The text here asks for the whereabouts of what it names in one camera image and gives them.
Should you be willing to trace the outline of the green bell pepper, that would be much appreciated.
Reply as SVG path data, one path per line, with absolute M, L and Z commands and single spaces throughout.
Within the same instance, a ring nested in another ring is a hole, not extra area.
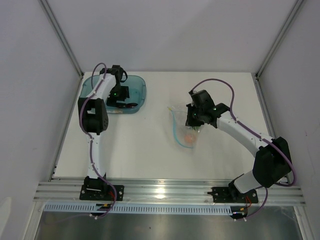
M 200 126 L 192 126 L 191 129 L 193 131 L 196 131 L 196 132 L 200 132 L 201 131 L 201 127 Z

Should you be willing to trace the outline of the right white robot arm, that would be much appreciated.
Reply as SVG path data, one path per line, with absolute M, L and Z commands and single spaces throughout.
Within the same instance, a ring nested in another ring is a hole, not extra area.
M 228 189 L 228 196 L 234 202 L 246 197 L 247 192 L 258 187 L 269 188 L 292 171 L 292 162 L 287 141 L 278 137 L 257 133 L 245 126 L 224 103 L 215 104 L 206 90 L 189 95 L 186 126 L 211 125 L 243 145 L 254 157 L 252 170 L 235 178 Z

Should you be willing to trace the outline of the purple eggplant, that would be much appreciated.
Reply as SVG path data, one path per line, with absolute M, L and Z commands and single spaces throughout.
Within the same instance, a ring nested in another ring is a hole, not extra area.
M 131 103 L 120 103 L 118 107 L 123 109 L 131 109 L 137 106 L 138 106 L 137 103 L 131 102 Z

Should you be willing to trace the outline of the clear zip top bag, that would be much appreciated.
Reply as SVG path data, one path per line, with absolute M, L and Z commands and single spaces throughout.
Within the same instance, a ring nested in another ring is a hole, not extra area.
M 168 106 L 167 109 L 169 111 L 169 118 L 172 124 L 172 137 L 175 143 L 185 149 L 194 149 L 203 126 L 200 126 L 200 132 L 197 132 L 191 129 L 192 126 L 186 125 L 188 115 L 188 109 L 186 106 L 173 105 Z M 185 135 L 193 135 L 196 140 L 193 144 L 188 144 L 185 142 Z

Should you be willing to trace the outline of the pink egg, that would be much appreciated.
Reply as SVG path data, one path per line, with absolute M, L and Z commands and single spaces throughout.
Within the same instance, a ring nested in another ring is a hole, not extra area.
M 196 138 L 194 135 L 192 134 L 186 134 L 184 136 L 184 141 L 188 144 L 193 144 L 195 142 Z

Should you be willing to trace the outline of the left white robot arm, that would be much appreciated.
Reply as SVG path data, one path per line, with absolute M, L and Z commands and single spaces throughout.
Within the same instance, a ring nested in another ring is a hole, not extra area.
M 78 115 L 81 130 L 86 135 L 88 143 L 88 170 L 87 177 L 99 179 L 106 176 L 106 170 L 101 158 L 104 151 L 101 143 L 104 141 L 104 133 L 109 125 L 107 105 L 116 107 L 117 102 L 129 98 L 129 88 L 122 86 L 128 79 L 126 71 L 120 65 L 107 68 L 105 63 L 97 64 L 103 68 L 99 72 L 99 79 L 94 83 L 94 75 L 90 78 L 91 90 L 88 94 L 78 98 Z

